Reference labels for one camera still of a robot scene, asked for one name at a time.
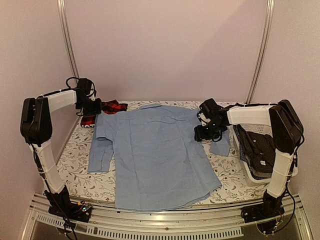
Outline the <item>light blue long sleeve shirt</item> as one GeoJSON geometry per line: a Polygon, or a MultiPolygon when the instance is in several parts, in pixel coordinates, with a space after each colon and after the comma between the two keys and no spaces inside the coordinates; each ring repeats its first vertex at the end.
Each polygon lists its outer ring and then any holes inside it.
{"type": "Polygon", "coordinates": [[[194,138],[197,110],[160,104],[97,115],[88,171],[115,161],[115,206],[161,212],[207,199],[222,187],[203,145],[194,138]]]}

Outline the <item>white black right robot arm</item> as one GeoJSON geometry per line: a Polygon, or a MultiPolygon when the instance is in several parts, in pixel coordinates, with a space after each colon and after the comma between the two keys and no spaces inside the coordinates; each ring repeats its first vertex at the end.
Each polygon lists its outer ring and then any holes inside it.
{"type": "Polygon", "coordinates": [[[271,128],[274,164],[263,203],[258,208],[262,218],[269,218],[282,204],[288,182],[298,166],[298,149],[305,141],[304,127],[290,101],[236,103],[222,107],[210,98],[199,106],[197,118],[204,123],[194,128],[194,138],[198,142],[220,141],[228,126],[265,125],[271,128]]]}

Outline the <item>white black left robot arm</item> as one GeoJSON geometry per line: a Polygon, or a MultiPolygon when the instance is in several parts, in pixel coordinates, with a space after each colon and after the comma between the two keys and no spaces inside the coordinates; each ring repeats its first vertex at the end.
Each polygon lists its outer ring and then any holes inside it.
{"type": "Polygon", "coordinates": [[[75,210],[53,156],[51,114],[67,106],[74,106],[79,115],[98,114],[101,100],[96,94],[90,79],[76,78],[75,87],[68,84],[65,89],[26,98],[23,102],[20,133],[32,151],[38,173],[46,186],[47,199],[63,217],[70,217],[75,210]]]}

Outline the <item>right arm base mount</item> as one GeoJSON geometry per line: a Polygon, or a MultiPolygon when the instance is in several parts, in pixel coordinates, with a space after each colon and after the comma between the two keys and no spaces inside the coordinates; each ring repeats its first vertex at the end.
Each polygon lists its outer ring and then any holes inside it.
{"type": "Polygon", "coordinates": [[[266,201],[243,207],[240,216],[244,219],[245,223],[250,223],[280,216],[284,213],[285,210],[282,202],[266,201]]]}

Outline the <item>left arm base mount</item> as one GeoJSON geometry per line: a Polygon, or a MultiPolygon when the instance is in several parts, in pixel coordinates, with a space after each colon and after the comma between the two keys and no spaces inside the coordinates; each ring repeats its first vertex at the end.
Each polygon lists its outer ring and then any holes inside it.
{"type": "Polygon", "coordinates": [[[65,219],[88,223],[92,214],[92,204],[84,201],[79,203],[57,201],[50,204],[48,212],[65,219]]]}

